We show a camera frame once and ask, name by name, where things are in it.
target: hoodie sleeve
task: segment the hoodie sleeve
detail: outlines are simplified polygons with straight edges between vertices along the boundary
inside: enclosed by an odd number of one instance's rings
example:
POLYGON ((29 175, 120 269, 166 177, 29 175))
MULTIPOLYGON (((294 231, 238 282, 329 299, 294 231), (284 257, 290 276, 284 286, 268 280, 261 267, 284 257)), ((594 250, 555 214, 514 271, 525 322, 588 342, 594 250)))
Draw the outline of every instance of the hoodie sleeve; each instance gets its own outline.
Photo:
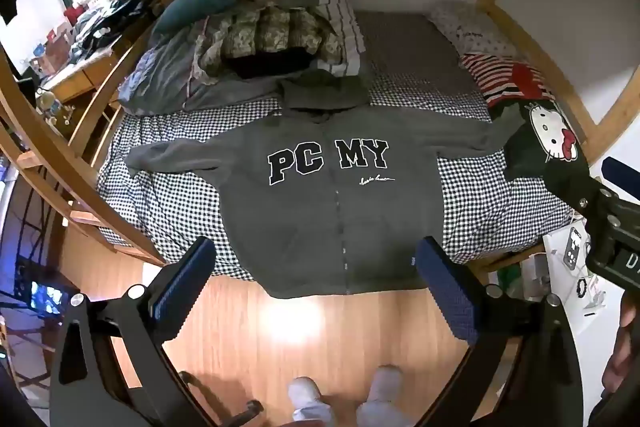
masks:
POLYGON ((236 129, 206 142, 180 138, 133 147, 125 164, 132 177, 140 171, 169 174, 194 172, 217 187, 226 179, 241 147, 242 133, 236 132, 236 129))
POLYGON ((518 104, 505 108, 493 122, 423 109, 405 109, 403 119, 419 145, 435 149, 443 158, 485 156, 497 152, 524 123, 518 104))

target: wooden bed frame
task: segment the wooden bed frame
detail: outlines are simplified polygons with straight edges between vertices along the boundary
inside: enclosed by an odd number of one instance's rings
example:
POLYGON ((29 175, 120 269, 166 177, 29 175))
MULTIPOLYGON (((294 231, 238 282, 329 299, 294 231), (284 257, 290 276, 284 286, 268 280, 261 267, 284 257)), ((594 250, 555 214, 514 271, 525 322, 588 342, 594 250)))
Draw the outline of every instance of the wooden bed frame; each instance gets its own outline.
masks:
MULTIPOLYGON (((171 0, 161 0, 167 5, 171 0)), ((597 161, 623 134, 640 112, 640 70, 636 70, 615 104, 599 124, 594 123, 573 86, 555 62, 539 44, 505 11, 496 0, 478 0, 478 7, 485 10, 500 29, 525 52, 533 65, 540 69, 559 103, 572 121, 582 149, 590 164, 597 161)), ((0 128, 0 148, 17 166, 20 174, 46 200, 52 208, 68 219, 88 237, 112 251, 119 251, 161 266, 164 260, 151 240, 113 210, 95 188, 100 168, 111 137, 122 118, 120 108, 102 135, 100 145, 92 161, 82 159, 89 137, 94 131, 105 107, 125 76, 135 67, 146 48, 149 29, 128 49, 98 89, 85 111, 69 143, 56 135, 22 95, 10 69, 0 57, 0 116, 28 143, 31 151, 21 153, 11 137, 0 128), (56 192, 34 167, 44 165, 60 181, 74 199, 72 204, 56 192), (108 227, 125 239, 130 247, 111 245, 97 226, 108 227)))

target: metal screw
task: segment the metal screw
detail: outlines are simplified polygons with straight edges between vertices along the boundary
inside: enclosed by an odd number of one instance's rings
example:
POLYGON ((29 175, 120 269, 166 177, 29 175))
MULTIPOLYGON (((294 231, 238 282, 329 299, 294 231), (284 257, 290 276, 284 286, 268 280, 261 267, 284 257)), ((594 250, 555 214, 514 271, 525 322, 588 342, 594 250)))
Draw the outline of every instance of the metal screw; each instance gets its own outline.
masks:
POLYGON ((71 305, 73 307, 79 306, 84 301, 84 295, 81 293, 76 293, 73 297, 71 297, 71 305))
POLYGON ((616 229, 622 224, 620 223, 620 220, 613 214, 609 214, 609 216, 607 216, 607 221, 609 221, 611 223, 611 226, 615 227, 616 229))
POLYGON ((142 284, 136 284, 129 288, 127 295, 130 299, 140 299, 145 293, 145 286, 142 284))
POLYGON ((488 284, 484 287, 484 291, 486 291, 486 294, 489 295, 492 299, 499 299, 504 295, 502 288, 500 288, 500 286, 498 286, 497 284, 488 284))
POLYGON ((548 302, 554 308, 557 308, 560 304, 562 304, 562 301, 555 293, 549 293, 549 295, 546 296, 546 302, 548 302))

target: gray pants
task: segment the gray pants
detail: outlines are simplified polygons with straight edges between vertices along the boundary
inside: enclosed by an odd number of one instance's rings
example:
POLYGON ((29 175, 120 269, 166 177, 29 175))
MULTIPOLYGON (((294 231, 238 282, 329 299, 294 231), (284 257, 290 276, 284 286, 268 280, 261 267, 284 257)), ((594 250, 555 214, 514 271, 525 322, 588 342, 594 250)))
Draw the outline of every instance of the gray pants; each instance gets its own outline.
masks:
MULTIPOLYGON (((322 420, 326 427, 335 427, 334 412, 331 406, 321 401, 293 413, 295 421, 322 420)), ((363 403, 356 411, 358 427, 413 427, 414 423, 406 418, 389 402, 370 401, 363 403)))

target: mattress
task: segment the mattress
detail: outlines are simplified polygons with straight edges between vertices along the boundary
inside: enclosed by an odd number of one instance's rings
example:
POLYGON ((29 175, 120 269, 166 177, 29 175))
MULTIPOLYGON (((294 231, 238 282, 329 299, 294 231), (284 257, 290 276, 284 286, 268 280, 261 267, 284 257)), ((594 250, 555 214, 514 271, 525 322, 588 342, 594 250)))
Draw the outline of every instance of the mattress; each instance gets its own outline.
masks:
MULTIPOLYGON (((490 121, 470 74, 452 45, 421 14, 360 12, 366 43, 364 71, 374 105, 415 107, 490 121)), ((124 158, 137 145, 160 140, 207 140, 279 110, 275 98, 169 115, 126 115, 114 133, 97 188, 119 214, 147 235, 170 263, 200 235, 213 240, 215 275, 253 280, 226 237, 218 194, 192 172, 131 178, 124 158)), ((438 159, 444 196, 443 248, 464 263, 494 251, 518 251, 570 222, 572 209, 550 194, 541 179, 505 181, 502 151, 481 158, 438 159)), ((126 245, 101 229, 108 241, 126 245)))

